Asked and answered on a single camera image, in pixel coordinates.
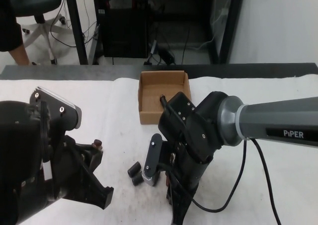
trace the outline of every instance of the white table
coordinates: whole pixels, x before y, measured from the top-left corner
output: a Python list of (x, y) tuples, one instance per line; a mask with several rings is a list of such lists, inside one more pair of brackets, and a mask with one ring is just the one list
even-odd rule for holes
[[(156, 187), (143, 183), (134, 187), (127, 169), (135, 162), (142, 165), (151, 136), (157, 126), (139, 123), (138, 81), (0, 81), (0, 101), (29, 101), (41, 85), (82, 109), (82, 125), (68, 134), (79, 143), (103, 141), (104, 156), (95, 171), (104, 186), (114, 187), (106, 210), (60, 200), (39, 212), (24, 225), (169, 225), (171, 206), (166, 196), (164, 175)], [(318, 75), (286, 79), (190, 80), (192, 101), (199, 104), (211, 91), (236, 95), (244, 103), (318, 96)], [(271, 176), (274, 199), (284, 225), (318, 224), (318, 150), (289, 144), (259, 141)], [(195, 199), (208, 208), (219, 208), (226, 201), (238, 176), (242, 145), (222, 147), (203, 175)], [(248, 143), (244, 174), (229, 204), (221, 213), (209, 214), (191, 204), (185, 225), (271, 225), (275, 224), (263, 167), (256, 148)]]

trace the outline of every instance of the wall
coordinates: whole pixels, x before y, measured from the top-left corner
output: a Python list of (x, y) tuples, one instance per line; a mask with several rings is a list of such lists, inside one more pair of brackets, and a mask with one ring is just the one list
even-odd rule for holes
[(318, 0), (243, 0), (230, 63), (318, 64)]

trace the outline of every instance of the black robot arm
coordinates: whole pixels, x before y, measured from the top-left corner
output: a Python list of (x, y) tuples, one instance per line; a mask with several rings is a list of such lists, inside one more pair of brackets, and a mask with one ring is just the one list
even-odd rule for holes
[(37, 88), (30, 103), (0, 102), (0, 224), (19, 224), (64, 198), (105, 209), (113, 188), (93, 175), (101, 141), (77, 144), (81, 110)]
[(223, 145), (267, 139), (318, 147), (318, 97), (244, 105), (235, 96), (212, 92), (195, 107), (179, 92), (169, 102), (164, 96), (160, 101), (158, 128), (167, 141), (159, 134), (152, 137), (142, 175), (154, 186), (166, 171), (173, 225), (183, 224), (203, 173)]

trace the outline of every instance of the cardboard box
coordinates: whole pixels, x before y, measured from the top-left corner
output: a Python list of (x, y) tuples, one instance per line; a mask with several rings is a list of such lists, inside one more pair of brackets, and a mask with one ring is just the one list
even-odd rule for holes
[(180, 91), (191, 100), (189, 78), (184, 71), (142, 72), (138, 89), (140, 123), (158, 124), (163, 112), (160, 96), (169, 101)]

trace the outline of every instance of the person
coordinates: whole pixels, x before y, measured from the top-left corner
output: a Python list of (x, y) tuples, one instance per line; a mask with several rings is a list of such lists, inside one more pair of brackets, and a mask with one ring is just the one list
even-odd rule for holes
[(18, 65), (32, 65), (10, 0), (0, 0), (0, 52), (9, 52)]

